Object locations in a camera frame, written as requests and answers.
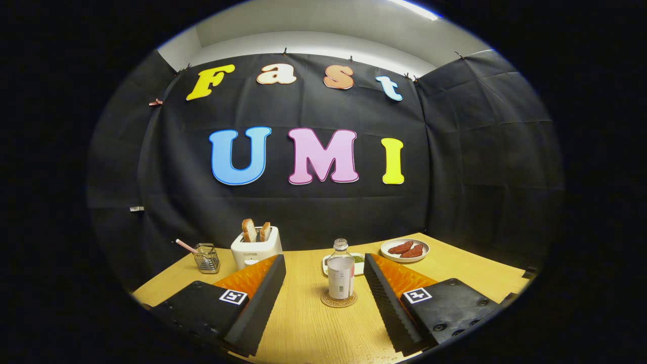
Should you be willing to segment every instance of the plate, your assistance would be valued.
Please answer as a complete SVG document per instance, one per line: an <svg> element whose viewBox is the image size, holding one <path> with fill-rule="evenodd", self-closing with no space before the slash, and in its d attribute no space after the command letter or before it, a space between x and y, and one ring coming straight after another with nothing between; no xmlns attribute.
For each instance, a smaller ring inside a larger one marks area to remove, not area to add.
<svg viewBox="0 0 647 364"><path fill-rule="evenodd" d="M351 253L351 255L352 256L361 256L362 258L364 258L364 254L361 254L361 253ZM328 266L325 265L325 260L328 259L329 256L330 255L326 255L322 259L322 268L323 268L323 273L325 275L328 275ZM364 262L355 263L355 276L363 275L363 274L364 274Z"/></svg>
<svg viewBox="0 0 647 364"><path fill-rule="evenodd" d="M411 246L412 249L416 245L422 245L422 255L416 256L415 258L400 258L399 254L391 254L388 252L388 250L391 249L392 247L397 247L398 245L404 244L406 242L413 242L413 245ZM413 263L413 262L422 260L427 256L427 253L429 253L429 245L427 245L427 243L421 242L420 240L416 240L416 239L393 239L382 244L382 246L380 247L380 252L382 252L382 255L384 257L394 262Z"/></svg>

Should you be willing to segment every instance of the toaster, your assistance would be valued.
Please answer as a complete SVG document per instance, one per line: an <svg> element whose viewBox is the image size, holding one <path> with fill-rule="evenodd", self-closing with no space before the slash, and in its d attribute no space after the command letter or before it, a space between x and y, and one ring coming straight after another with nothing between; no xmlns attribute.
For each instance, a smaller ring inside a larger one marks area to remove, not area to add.
<svg viewBox="0 0 647 364"><path fill-rule="evenodd" d="M260 237L261 227L256 227L256 236ZM232 254L237 270L258 263L260 260L277 254L283 254L279 229L270 226L270 236L266 242L246 242L241 233L232 243Z"/></svg>

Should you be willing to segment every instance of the black fabric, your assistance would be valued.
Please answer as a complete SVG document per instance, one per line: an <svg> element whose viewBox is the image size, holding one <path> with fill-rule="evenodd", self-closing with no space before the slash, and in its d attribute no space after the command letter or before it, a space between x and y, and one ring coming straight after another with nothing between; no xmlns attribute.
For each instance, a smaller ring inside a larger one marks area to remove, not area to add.
<svg viewBox="0 0 647 364"><path fill-rule="evenodd" d="M273 63L294 67L293 84L260 85L256 76ZM206 97L186 101L202 70L234 64ZM348 90L324 85L325 68L347 65L355 85ZM396 82L403 101L386 96L376 76ZM271 222L280 229L284 250L329 248L335 238L351 245L423 231L429 197L429 157L422 109L413 83L403 76L363 63L307 54L257 54L189 68L153 117L139 170L146 207L142 240L151 276L186 251L170 242L213 242L229 248L241 222ZM238 132L232 147L235 168L250 162L245 130L268 126L265 172L248 185L218 182L211 170L211 142L217 130ZM335 183L316 178L291 185L293 128L312 128L325 146L338 129L357 132L355 168L359 180ZM381 138L401 140L402 185L385 185L386 157Z"/></svg>
<svg viewBox="0 0 647 364"><path fill-rule="evenodd" d="M124 287L134 291L148 279L142 250L144 217L137 168L148 122L148 106L162 99L175 73L157 52L146 57L122 82L105 106L90 144L87 204L97 242Z"/></svg>
<svg viewBox="0 0 647 364"><path fill-rule="evenodd" d="M564 177L539 97L494 51L439 67L416 89L432 164L427 234L511 266L540 267Z"/></svg>

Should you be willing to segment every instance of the metal mesh cup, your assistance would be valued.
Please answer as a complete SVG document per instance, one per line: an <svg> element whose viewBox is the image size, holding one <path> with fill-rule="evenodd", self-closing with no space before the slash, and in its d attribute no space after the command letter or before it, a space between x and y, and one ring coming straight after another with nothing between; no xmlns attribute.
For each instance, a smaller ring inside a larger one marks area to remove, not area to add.
<svg viewBox="0 0 647 364"><path fill-rule="evenodd" d="M194 247L199 254L193 254L193 259L201 273L216 274L220 270L220 260L215 247L211 243L200 243Z"/></svg>

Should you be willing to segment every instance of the red meat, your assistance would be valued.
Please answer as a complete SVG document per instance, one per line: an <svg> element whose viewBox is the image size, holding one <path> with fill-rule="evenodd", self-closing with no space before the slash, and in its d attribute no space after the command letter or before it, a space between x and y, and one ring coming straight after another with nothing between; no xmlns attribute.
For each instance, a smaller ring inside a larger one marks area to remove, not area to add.
<svg viewBox="0 0 647 364"><path fill-rule="evenodd" d="M402 254L409 249L411 249L411 246L413 245L413 242L406 242L404 244L400 244L397 247L392 247L391 249L388 250L389 254Z"/></svg>
<svg viewBox="0 0 647 364"><path fill-rule="evenodd" d="M403 253L401 258L415 258L422 255L422 244L416 245L413 249Z"/></svg>

